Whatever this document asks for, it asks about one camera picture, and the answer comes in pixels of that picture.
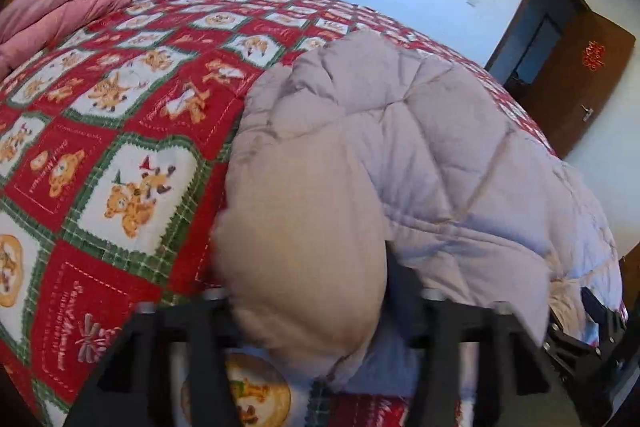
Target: bed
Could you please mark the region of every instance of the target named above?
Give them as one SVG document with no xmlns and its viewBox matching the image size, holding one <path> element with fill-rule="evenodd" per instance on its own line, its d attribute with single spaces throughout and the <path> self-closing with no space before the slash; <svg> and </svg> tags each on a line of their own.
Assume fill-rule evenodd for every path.
<svg viewBox="0 0 640 427">
<path fill-rule="evenodd" d="M 218 285 L 209 229 L 252 84 L 357 30 L 462 64 L 551 150 L 480 66 L 340 0 L 135 0 L 2 81 L 0 253 L 12 275 L 0 291 L 0 361 L 46 425 L 62 425 L 135 304 L 181 303 Z M 235 360 L 273 369 L 255 358 Z M 406 411 L 403 397 L 305 385 L 274 427 L 397 426 Z"/>
</svg>

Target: green plaid border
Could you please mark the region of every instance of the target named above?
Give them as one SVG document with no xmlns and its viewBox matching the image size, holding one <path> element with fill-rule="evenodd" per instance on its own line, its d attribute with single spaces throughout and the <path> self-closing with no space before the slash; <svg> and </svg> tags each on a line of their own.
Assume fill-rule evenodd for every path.
<svg viewBox="0 0 640 427">
<path fill-rule="evenodd" d="M 166 46 L 168 49 L 170 49 L 171 51 L 174 51 L 176 53 L 185 55 L 185 51 L 184 50 L 180 50 L 178 48 L 174 48 L 172 46 Z M 109 118 L 108 116 L 96 116 L 96 115 L 88 115 L 88 114 L 82 114 L 78 111 L 76 111 L 75 109 L 69 107 L 67 108 L 65 111 L 63 111 L 62 116 L 68 118 L 69 120 L 73 120 L 73 121 L 77 121 L 80 123 L 86 123 L 89 125 L 95 125 L 95 126 L 99 126 L 99 127 L 108 127 L 111 129 L 119 129 L 120 127 L 123 126 L 123 124 L 129 120 L 130 117 L 132 117 L 132 115 L 139 110 L 140 106 L 146 102 L 146 99 L 148 99 L 153 93 L 156 92 L 156 90 L 159 89 L 160 86 L 162 86 L 162 84 L 164 84 L 165 82 L 167 82 L 168 80 L 170 80 L 172 78 L 172 76 L 174 76 L 177 71 L 180 69 L 180 67 L 184 64 L 186 64 L 187 62 L 191 62 L 194 58 L 196 58 L 198 56 L 197 53 L 191 53 L 191 54 L 186 54 L 187 57 L 186 58 L 182 58 L 178 65 L 169 73 L 167 73 L 165 76 L 161 76 L 159 77 L 157 80 L 155 80 L 153 82 L 153 84 L 149 87 L 149 89 L 147 89 L 140 97 L 138 100 L 136 100 L 136 103 L 133 104 L 131 107 L 129 107 L 127 109 L 126 112 L 123 113 L 123 115 L 117 117 L 117 118 Z M 107 78 L 111 73 L 113 73 L 112 71 L 109 71 L 108 73 L 105 73 L 104 76 L 102 77 L 102 80 Z"/>
<path fill-rule="evenodd" d="M 33 271 L 31 272 L 31 282 L 27 290 L 27 296 L 24 301 L 24 309 L 22 311 L 22 342 L 17 343 L 9 332 L 0 323 L 0 339 L 15 353 L 22 363 L 27 366 L 31 365 L 31 327 L 38 305 L 38 296 L 40 295 L 40 283 L 47 267 L 49 256 L 54 247 L 55 236 L 52 232 L 40 225 L 30 216 L 25 214 L 18 206 L 3 197 L 0 200 L 0 212 L 6 212 L 23 230 L 27 231 L 31 237 L 36 239 L 40 244 L 38 256 L 36 258 Z"/>
<path fill-rule="evenodd" d="M 175 32 L 175 29 L 173 30 L 141 30 L 138 33 L 136 33 L 135 35 L 129 37 L 127 40 L 122 41 L 120 44 L 116 44 L 114 46 L 114 49 L 116 48 L 120 48 L 121 50 L 140 50 L 140 51 L 151 51 L 154 48 L 157 48 L 160 45 L 160 42 L 164 42 L 165 40 L 167 40 L 169 37 L 171 37 L 171 35 L 173 35 Z M 161 36 L 160 38 L 158 38 L 157 40 L 153 41 L 153 43 L 149 44 L 148 46 L 136 46 L 134 44 L 127 44 L 127 42 L 129 42 L 131 39 L 136 38 L 137 36 L 140 35 L 140 33 L 166 33 L 165 35 Z"/>
<path fill-rule="evenodd" d="M 40 120 L 45 127 L 47 126 L 47 124 L 51 121 L 51 118 L 49 118 L 47 115 L 41 113 L 41 112 L 24 112 L 20 115 L 23 118 L 36 118 L 37 120 Z M 42 134 L 42 132 L 44 131 L 45 127 L 43 127 L 40 132 L 36 135 L 36 137 L 31 140 L 28 144 L 26 144 L 24 147 L 22 147 L 20 149 L 20 152 L 18 152 L 18 161 L 16 163 L 14 163 L 14 166 L 11 167 L 11 169 L 9 170 L 9 172 L 7 173 L 6 176 L 2 176 L 0 175 L 0 188 L 4 187 L 7 182 L 9 181 L 9 179 L 11 179 L 11 176 L 14 175 L 15 169 L 18 168 L 18 166 L 20 166 L 20 163 L 22 163 L 22 157 L 24 156 L 24 154 L 34 145 L 34 143 L 36 143 L 38 141 L 38 138 L 40 137 L 40 134 Z M 2 138 L 9 132 L 11 131 L 12 127 L 8 127 L 4 133 L 2 133 L 0 135 L 0 140 L 2 140 Z"/>
<path fill-rule="evenodd" d="M 239 52 L 238 50 L 236 50 L 236 49 L 231 47 L 233 42 L 235 40 L 238 40 L 240 37 L 242 37 L 244 39 L 248 39 L 249 37 L 266 37 L 266 38 L 271 39 L 271 41 L 275 42 L 276 45 L 278 45 L 280 47 L 280 49 L 275 55 L 273 55 L 273 58 L 269 62 L 267 62 L 264 66 L 259 66 L 259 65 L 255 64 L 254 62 L 244 58 L 244 56 L 242 55 L 242 52 Z M 255 35 L 235 34 L 227 42 L 225 42 L 222 46 L 220 46 L 220 49 L 224 49 L 224 50 L 229 51 L 229 52 L 231 52 L 233 54 L 236 54 L 238 57 L 240 57 L 242 59 L 243 62 L 246 62 L 247 64 L 251 64 L 254 68 L 260 68 L 262 70 L 267 70 L 267 69 L 271 68 L 274 64 L 276 64 L 280 60 L 280 57 L 282 57 L 282 55 L 284 55 L 287 52 L 286 47 L 284 47 L 282 44 L 280 44 L 276 39 L 274 39 L 270 35 L 263 35 L 263 34 L 255 34 Z"/>
<path fill-rule="evenodd" d="M 95 237 L 92 233 L 78 226 L 78 221 L 95 186 L 113 161 L 113 157 L 125 144 L 136 145 L 150 152 L 159 152 L 172 146 L 180 146 L 187 149 L 197 161 L 193 180 L 183 195 L 182 201 L 175 209 L 174 215 L 161 238 L 160 247 L 154 255 L 118 247 L 110 241 Z M 82 251 L 105 261 L 105 263 L 163 286 L 168 281 L 177 252 L 186 239 L 212 168 L 213 162 L 204 160 L 198 149 L 184 136 L 172 136 L 160 141 L 143 138 L 135 133 L 126 133 L 118 136 L 104 152 L 100 161 L 89 174 L 84 187 L 76 196 L 76 201 L 62 225 L 62 239 Z"/>
<path fill-rule="evenodd" d="M 236 137 L 236 134 L 238 134 L 241 120 L 242 115 L 238 116 L 238 118 L 236 118 L 236 121 L 231 126 L 229 133 L 226 135 L 225 142 L 222 144 L 222 147 L 218 152 L 218 156 L 216 156 L 215 163 L 229 163 L 229 159 L 231 158 L 231 145 L 234 138 Z"/>
<path fill-rule="evenodd" d="M 49 417 L 49 412 L 47 412 L 45 402 L 51 402 L 65 414 L 69 413 L 70 407 L 68 406 L 68 404 L 60 400 L 56 396 L 56 393 L 54 393 L 46 384 L 42 383 L 37 378 L 31 379 L 31 387 L 33 388 L 33 394 L 35 395 L 38 406 L 40 407 L 40 412 L 42 413 L 41 417 L 44 425 L 46 427 L 56 427 Z"/>
<path fill-rule="evenodd" d="M 171 290 L 164 290 L 162 295 L 160 296 L 160 306 L 181 306 L 183 304 L 188 304 L 191 302 L 191 299 L 186 297 L 185 295 L 180 295 L 178 293 L 174 293 Z"/>
<path fill-rule="evenodd" d="M 331 413 L 329 390 L 319 380 L 311 385 L 309 402 L 306 406 L 305 427 L 326 427 Z"/>
</svg>

